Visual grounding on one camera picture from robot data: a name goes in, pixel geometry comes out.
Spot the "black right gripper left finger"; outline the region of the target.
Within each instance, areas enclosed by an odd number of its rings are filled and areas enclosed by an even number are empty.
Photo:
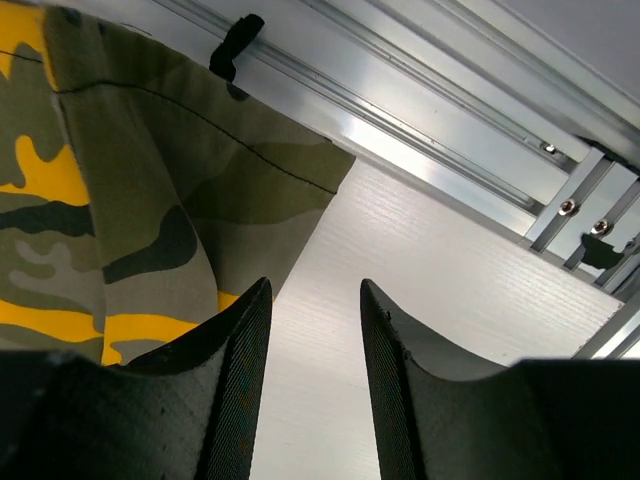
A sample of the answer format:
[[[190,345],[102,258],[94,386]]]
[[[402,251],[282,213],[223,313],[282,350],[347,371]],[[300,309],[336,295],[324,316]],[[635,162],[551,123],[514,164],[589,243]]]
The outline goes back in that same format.
[[[260,279],[124,366],[65,351],[1,355],[5,479],[246,479],[272,319]]]

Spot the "aluminium corner frame profile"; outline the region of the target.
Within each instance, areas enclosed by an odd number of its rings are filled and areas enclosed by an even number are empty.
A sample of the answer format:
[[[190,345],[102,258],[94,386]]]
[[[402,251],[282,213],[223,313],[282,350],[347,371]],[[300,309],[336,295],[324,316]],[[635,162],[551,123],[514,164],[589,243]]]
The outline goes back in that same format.
[[[639,104],[494,1],[163,1],[170,43],[264,24],[237,85],[437,191],[622,309],[639,353]]]

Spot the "camouflage yellow green trousers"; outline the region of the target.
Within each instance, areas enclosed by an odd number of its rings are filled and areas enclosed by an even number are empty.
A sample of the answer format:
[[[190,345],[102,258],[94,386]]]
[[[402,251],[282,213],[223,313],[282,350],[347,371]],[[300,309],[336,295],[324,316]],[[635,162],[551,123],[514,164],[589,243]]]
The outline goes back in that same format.
[[[354,163],[200,65],[57,5],[1,5],[1,346],[126,364],[279,291]]]

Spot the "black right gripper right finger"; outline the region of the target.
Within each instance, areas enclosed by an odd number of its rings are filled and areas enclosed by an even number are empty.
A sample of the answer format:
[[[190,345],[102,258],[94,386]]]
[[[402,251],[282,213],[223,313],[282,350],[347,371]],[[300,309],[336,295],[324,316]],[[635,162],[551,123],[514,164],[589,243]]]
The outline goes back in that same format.
[[[360,286],[384,479],[635,479],[639,364],[524,359],[502,366]]]

